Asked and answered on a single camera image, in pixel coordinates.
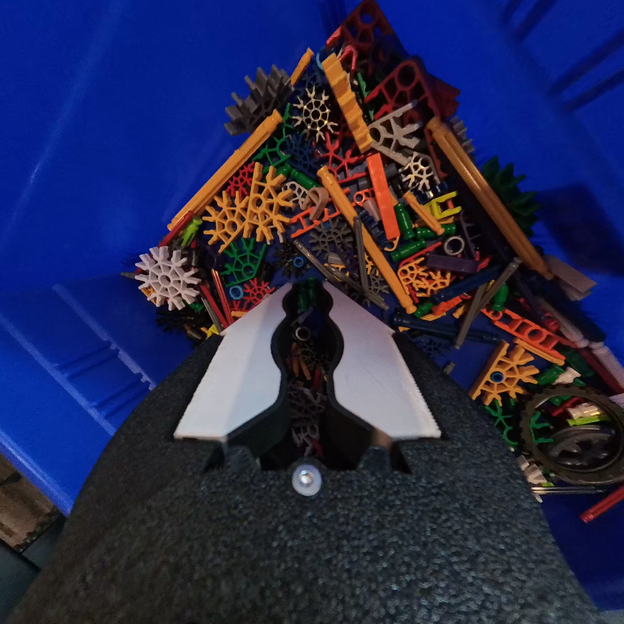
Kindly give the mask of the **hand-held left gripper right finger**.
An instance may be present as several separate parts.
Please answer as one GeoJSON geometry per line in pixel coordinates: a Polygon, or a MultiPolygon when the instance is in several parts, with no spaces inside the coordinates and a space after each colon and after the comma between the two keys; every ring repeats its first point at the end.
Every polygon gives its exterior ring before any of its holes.
{"type": "Polygon", "coordinates": [[[322,313],[329,358],[322,436],[330,447],[355,467],[370,448],[385,448],[393,457],[400,443],[441,440],[395,331],[328,282],[322,313]]]}

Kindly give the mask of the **pile of toy pieces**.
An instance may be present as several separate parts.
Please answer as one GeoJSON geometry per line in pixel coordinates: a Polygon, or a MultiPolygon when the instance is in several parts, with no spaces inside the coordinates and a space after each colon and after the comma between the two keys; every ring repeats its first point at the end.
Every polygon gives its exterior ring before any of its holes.
{"type": "MultiPolygon", "coordinates": [[[[249,135],[121,276],[193,346],[244,317],[281,282],[335,285],[450,374],[464,344],[493,343],[470,377],[538,501],[623,500],[623,363],[580,308],[596,282],[590,224],[563,197],[522,187],[512,162],[479,162],[459,90],[402,45],[378,1],[361,1],[288,75],[245,78],[225,110],[249,135]]],[[[294,445],[329,459],[318,421],[329,358],[318,308],[292,323],[294,445]]]]}

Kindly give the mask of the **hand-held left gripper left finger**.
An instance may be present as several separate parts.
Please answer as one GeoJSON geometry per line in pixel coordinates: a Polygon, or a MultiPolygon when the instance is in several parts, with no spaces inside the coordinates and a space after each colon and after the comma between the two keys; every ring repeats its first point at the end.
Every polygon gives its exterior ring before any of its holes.
{"type": "Polygon", "coordinates": [[[176,427],[177,440],[245,446],[260,457],[289,428],[283,350],[288,283],[223,332],[223,339],[176,427]]]}

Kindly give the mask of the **blue bin with square tag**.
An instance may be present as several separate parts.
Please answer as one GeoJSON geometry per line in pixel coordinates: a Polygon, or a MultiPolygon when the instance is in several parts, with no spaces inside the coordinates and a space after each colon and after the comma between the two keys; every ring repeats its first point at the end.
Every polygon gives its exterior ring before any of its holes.
{"type": "Polygon", "coordinates": [[[174,439],[216,347],[166,337],[122,261],[241,142],[243,74],[342,4],[1,2],[1,449],[69,521],[11,621],[622,623],[623,506],[539,504],[492,425],[398,345],[442,428],[320,468],[174,439]]]}

